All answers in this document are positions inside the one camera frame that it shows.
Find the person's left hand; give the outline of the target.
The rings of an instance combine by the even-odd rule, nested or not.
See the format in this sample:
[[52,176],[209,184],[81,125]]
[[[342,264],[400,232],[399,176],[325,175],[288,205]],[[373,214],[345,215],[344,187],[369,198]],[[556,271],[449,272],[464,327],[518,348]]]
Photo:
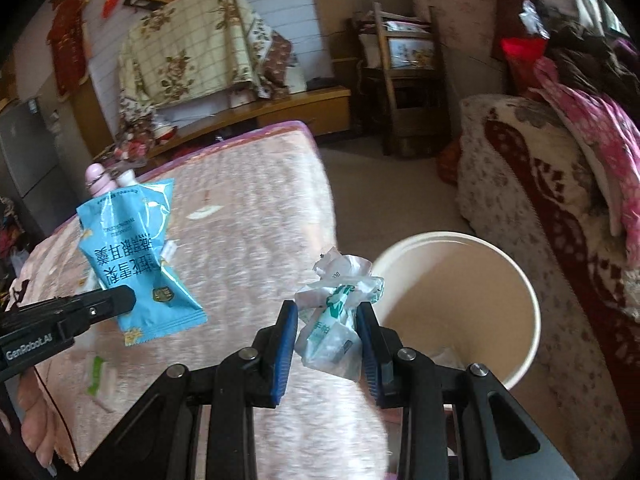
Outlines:
[[49,474],[56,437],[56,414],[39,385],[35,367],[9,380],[8,393],[11,406],[21,423],[22,441],[39,465]]

